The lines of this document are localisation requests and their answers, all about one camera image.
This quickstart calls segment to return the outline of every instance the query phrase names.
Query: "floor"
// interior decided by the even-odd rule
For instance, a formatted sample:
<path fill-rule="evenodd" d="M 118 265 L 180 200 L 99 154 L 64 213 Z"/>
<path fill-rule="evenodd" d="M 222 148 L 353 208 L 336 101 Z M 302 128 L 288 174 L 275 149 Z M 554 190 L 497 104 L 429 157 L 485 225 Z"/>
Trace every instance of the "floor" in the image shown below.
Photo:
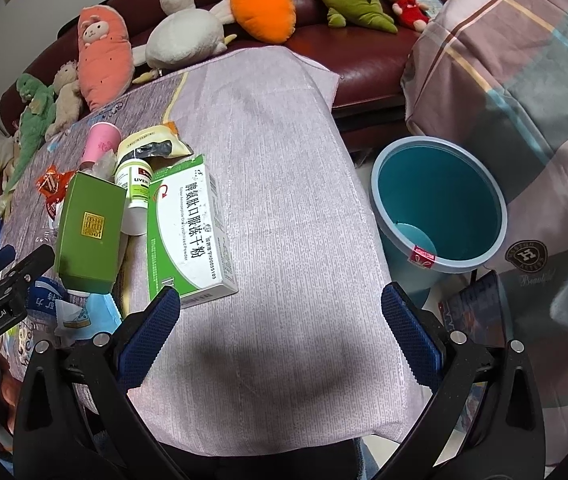
<path fill-rule="evenodd" d="M 371 158 L 355 170 L 357 176 L 359 177 L 359 180 L 362 182 L 364 188 L 368 192 L 370 192 L 370 174 L 371 170 L 373 169 L 373 162 L 374 158 Z M 464 286 L 466 286 L 466 283 L 463 283 L 461 281 L 461 278 L 453 276 L 451 280 L 448 280 L 442 285 L 434 287 L 431 290 L 429 299 L 424 305 L 424 308 L 430 310 L 431 312 L 434 312 L 437 316 L 439 316 L 438 302 L 440 301 L 440 299 L 443 296 L 449 296 L 457 290 L 464 288 Z M 462 445 L 463 439 L 463 433 L 453 430 L 453 433 L 448 440 L 448 444 L 446 444 L 437 463 L 445 462 L 446 460 L 453 458 L 458 453 L 458 449 Z M 388 439 L 376 435 L 365 436 L 364 442 L 368 446 L 368 449 L 373 454 L 373 457 L 375 458 L 379 466 L 382 466 L 399 447 L 399 444 L 397 444 L 396 442 L 392 442 Z"/>

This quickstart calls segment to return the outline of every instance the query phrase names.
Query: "green and white box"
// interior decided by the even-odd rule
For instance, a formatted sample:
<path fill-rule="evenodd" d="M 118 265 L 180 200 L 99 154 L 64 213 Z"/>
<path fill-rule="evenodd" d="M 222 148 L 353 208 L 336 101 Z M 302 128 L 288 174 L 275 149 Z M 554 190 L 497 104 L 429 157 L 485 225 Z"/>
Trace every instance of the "green and white box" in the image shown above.
<path fill-rule="evenodd" d="M 183 308 L 237 292 L 217 183 L 199 155 L 153 175 L 148 200 L 151 300 L 173 286 Z"/>

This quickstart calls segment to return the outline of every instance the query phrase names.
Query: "circular logo on fabric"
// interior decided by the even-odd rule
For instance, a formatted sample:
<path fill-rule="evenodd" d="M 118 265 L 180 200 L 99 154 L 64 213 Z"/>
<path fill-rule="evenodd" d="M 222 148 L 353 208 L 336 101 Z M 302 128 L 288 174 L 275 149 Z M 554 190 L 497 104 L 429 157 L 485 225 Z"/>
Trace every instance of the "circular logo on fabric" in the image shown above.
<path fill-rule="evenodd" d="M 506 260 L 524 272 L 539 272 L 546 265 L 548 251 L 538 240 L 522 240 L 506 251 Z"/>

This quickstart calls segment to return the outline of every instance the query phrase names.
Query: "blue trash can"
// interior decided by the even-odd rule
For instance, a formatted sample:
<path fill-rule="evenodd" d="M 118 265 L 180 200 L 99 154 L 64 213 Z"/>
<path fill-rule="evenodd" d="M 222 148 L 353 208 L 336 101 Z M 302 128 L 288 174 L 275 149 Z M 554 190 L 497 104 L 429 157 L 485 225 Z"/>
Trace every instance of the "blue trash can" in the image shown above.
<path fill-rule="evenodd" d="M 371 175 L 372 206 L 391 278 L 417 306 L 446 274 L 485 263 L 504 241 L 506 202 L 473 155 L 435 137 L 388 145 Z"/>

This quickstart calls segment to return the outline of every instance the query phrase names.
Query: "pink cup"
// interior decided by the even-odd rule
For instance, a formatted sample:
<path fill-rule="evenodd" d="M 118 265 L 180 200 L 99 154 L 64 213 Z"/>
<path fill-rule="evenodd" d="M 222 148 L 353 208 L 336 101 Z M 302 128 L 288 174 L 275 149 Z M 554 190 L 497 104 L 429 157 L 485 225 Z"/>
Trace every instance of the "pink cup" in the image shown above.
<path fill-rule="evenodd" d="M 97 162 L 108 150 L 113 150 L 115 155 L 119 143 L 122 141 L 122 133 L 115 124 L 95 123 L 88 131 L 84 153 L 81 155 L 80 169 L 89 168 Z"/>

